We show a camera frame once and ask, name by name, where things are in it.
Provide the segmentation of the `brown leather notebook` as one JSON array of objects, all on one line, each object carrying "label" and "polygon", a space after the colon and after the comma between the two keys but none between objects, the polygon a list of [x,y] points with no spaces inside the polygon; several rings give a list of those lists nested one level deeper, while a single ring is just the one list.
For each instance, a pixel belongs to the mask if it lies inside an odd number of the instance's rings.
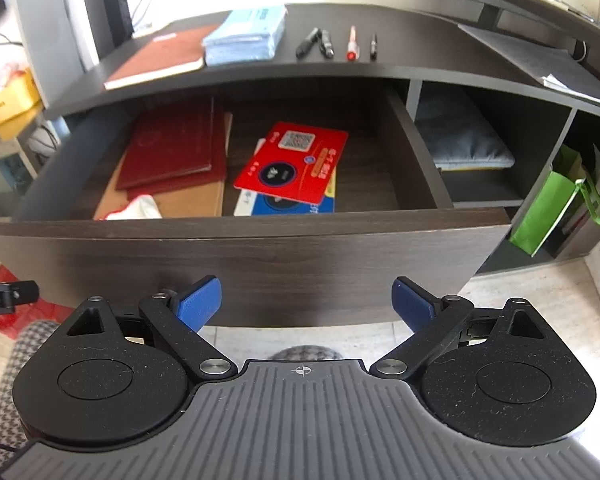
[{"label": "brown leather notebook", "polygon": [[200,70],[204,66],[202,40],[218,27],[208,25],[152,38],[104,82],[104,88],[116,90]]}]

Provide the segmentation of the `dark wooden drawer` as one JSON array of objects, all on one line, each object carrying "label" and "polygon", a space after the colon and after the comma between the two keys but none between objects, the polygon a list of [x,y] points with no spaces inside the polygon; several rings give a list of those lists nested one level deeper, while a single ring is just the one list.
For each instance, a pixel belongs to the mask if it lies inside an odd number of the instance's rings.
[{"label": "dark wooden drawer", "polygon": [[509,228],[502,208],[452,204],[399,96],[381,87],[230,102],[231,172],[280,120],[347,131],[331,214],[237,217],[238,193],[227,188],[216,218],[98,221],[99,193],[142,109],[88,113],[0,221],[0,263],[50,302],[73,307],[99,295],[129,310],[150,292],[213,274],[223,287],[219,325],[386,322],[394,278],[455,294]]}]

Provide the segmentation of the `white cloth with red trim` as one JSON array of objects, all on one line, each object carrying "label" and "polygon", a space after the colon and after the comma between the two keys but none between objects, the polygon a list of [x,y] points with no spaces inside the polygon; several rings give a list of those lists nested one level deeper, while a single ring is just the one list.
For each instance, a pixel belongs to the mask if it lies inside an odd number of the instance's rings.
[{"label": "white cloth with red trim", "polygon": [[127,205],[102,212],[97,220],[158,220],[162,214],[154,198],[150,195],[140,195],[133,198]]}]

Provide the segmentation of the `blue white payment card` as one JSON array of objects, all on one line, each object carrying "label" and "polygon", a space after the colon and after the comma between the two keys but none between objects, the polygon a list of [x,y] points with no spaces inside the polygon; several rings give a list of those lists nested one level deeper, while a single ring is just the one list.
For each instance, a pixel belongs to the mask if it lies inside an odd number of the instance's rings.
[{"label": "blue white payment card", "polygon": [[347,140],[341,130],[279,122],[234,180],[239,191],[234,214],[333,212],[337,166]]}]

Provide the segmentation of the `dark red folder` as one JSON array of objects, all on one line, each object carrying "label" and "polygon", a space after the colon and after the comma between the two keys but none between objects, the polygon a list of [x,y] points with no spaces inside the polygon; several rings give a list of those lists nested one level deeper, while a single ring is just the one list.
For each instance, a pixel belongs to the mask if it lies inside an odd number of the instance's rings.
[{"label": "dark red folder", "polygon": [[224,106],[212,98],[185,100],[137,117],[116,189],[129,198],[226,178]]}]

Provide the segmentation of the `grey cushion on shelf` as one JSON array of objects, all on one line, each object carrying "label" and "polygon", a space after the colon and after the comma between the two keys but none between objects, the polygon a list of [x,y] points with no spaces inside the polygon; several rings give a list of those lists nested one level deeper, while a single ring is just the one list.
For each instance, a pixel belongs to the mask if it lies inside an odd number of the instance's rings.
[{"label": "grey cushion on shelf", "polygon": [[503,170],[515,157],[462,90],[420,96],[415,120],[437,170]]}]

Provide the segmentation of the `green paper bag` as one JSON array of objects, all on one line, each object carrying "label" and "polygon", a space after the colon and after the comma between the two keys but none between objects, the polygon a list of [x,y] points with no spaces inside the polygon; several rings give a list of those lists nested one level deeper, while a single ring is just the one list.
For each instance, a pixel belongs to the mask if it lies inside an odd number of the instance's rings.
[{"label": "green paper bag", "polygon": [[600,193],[585,170],[581,155],[563,145],[540,192],[509,235],[509,241],[533,257],[578,196],[592,220],[600,226]]}]

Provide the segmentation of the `red QR payment card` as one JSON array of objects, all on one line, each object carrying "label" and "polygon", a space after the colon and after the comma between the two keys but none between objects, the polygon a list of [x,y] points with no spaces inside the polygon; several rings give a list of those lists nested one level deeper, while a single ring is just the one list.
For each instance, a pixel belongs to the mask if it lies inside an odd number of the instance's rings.
[{"label": "red QR payment card", "polygon": [[276,122],[234,188],[318,205],[348,139],[343,130]]}]

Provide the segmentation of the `yellow plastic basket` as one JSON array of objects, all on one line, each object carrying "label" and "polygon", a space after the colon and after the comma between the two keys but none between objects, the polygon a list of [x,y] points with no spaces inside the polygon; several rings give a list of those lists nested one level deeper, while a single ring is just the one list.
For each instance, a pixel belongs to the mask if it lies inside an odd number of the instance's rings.
[{"label": "yellow plastic basket", "polygon": [[41,101],[31,71],[20,70],[0,91],[0,125],[19,116]]}]

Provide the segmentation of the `blue cloth pack in plastic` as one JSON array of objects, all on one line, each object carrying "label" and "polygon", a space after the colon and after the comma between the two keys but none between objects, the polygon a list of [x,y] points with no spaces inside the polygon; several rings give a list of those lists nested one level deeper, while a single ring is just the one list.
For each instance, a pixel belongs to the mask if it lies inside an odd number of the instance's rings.
[{"label": "blue cloth pack in plastic", "polygon": [[275,56],[283,37],[286,17],[273,28],[245,29],[225,21],[202,40],[204,60],[208,66],[243,62],[269,61]]}]

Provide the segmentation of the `black power strip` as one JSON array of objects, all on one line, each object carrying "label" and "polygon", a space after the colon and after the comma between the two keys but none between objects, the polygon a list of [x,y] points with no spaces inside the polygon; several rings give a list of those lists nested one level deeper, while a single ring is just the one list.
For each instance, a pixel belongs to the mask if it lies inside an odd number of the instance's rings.
[{"label": "black power strip", "polygon": [[131,38],[133,26],[128,0],[111,0],[110,27],[116,47]]}]

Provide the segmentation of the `black marker pen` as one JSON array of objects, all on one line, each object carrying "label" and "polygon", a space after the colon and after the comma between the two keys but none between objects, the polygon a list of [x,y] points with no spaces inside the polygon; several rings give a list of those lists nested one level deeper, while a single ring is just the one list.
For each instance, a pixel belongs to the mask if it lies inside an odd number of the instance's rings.
[{"label": "black marker pen", "polygon": [[319,40],[321,38],[321,29],[319,29],[318,27],[314,27],[314,29],[312,29],[309,32],[309,35],[306,36],[306,38],[302,39],[300,44],[298,44],[298,47],[296,47],[296,59],[297,60],[301,60],[302,58],[305,58],[309,52],[312,50],[314,44],[317,43],[317,40]]}]

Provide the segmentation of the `light blue booklet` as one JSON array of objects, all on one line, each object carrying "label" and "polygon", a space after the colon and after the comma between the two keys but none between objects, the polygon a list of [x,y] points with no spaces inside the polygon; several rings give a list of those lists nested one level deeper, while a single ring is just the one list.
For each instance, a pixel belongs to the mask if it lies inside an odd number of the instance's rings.
[{"label": "light blue booklet", "polygon": [[228,14],[225,24],[245,29],[273,28],[283,21],[286,14],[286,6],[234,10]]}]

